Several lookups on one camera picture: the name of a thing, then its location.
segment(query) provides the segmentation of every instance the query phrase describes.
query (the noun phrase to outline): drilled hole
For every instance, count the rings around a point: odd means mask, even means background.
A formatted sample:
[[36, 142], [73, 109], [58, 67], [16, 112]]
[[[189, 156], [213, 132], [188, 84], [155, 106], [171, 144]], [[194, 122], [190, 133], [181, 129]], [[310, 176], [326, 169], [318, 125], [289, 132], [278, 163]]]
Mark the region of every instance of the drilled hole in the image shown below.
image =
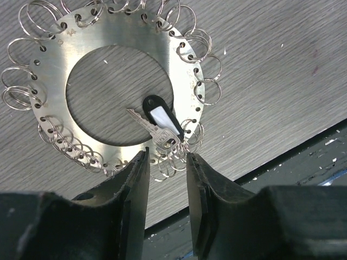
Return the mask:
[[148, 99], [147, 104], [151, 107], [155, 105], [155, 103], [152, 99]]
[[141, 14], [141, 19], [145, 22], [147, 20], [147, 14]]
[[62, 22], [62, 23], [60, 24], [60, 27], [61, 27], [62, 29], [67, 29], [67, 23]]
[[97, 11], [97, 9], [96, 8], [93, 8], [92, 10], [91, 10], [91, 14], [92, 15], [97, 15], [98, 14], [98, 11]]

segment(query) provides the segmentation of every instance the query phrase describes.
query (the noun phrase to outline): white debris speck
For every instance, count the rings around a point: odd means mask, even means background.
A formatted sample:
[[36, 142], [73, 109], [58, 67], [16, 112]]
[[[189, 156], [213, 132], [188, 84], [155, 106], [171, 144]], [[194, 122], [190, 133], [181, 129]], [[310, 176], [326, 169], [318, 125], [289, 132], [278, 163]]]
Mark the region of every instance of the white debris speck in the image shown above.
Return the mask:
[[337, 138], [331, 139], [331, 140], [329, 140], [328, 142], [326, 142], [325, 145], [329, 145], [329, 144], [331, 144], [332, 142], [335, 142], [336, 140], [337, 140]]
[[322, 186], [331, 186], [332, 181], [328, 181], [327, 183], [323, 184]]

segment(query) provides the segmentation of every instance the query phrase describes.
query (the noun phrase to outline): white label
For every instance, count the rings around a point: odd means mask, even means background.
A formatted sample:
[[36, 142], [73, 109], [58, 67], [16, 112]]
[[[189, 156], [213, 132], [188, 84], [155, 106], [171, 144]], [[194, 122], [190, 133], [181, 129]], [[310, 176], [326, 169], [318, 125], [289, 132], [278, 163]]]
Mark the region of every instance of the white label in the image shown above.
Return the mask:
[[179, 135], [179, 131], [177, 130], [176, 126], [171, 121], [171, 119], [169, 118], [168, 114], [165, 112], [162, 106], [153, 109], [150, 112], [150, 114], [156, 122], [157, 126], [159, 126], [162, 129], [167, 128], [173, 131], [176, 135]]

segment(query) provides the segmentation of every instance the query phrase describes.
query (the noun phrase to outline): key blade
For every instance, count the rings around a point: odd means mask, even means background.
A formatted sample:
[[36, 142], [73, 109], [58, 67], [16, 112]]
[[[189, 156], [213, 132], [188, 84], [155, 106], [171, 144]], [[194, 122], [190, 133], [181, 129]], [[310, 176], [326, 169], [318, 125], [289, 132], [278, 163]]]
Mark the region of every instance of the key blade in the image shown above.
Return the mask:
[[155, 134], [156, 126], [143, 119], [139, 113], [136, 113], [134, 109], [127, 109], [128, 114], [138, 122], [144, 129], [146, 129], [151, 135]]

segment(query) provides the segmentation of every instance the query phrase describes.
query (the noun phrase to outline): key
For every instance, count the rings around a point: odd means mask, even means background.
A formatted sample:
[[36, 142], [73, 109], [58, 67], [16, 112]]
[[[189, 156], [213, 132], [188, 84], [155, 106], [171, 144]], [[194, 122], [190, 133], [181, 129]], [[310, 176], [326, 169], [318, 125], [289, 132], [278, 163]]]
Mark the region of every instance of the key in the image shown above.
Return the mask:
[[142, 108], [151, 124], [173, 131], [183, 141], [184, 130], [164, 99], [157, 95], [147, 96]]
[[181, 142], [178, 136], [171, 130], [162, 129], [158, 126], [152, 125], [147, 120], [143, 119], [139, 113], [136, 113], [134, 109], [127, 109], [126, 111], [136, 122], [150, 133], [154, 145], [158, 148], [164, 151], [169, 151], [171, 146], [173, 146], [172, 149], [174, 149]]

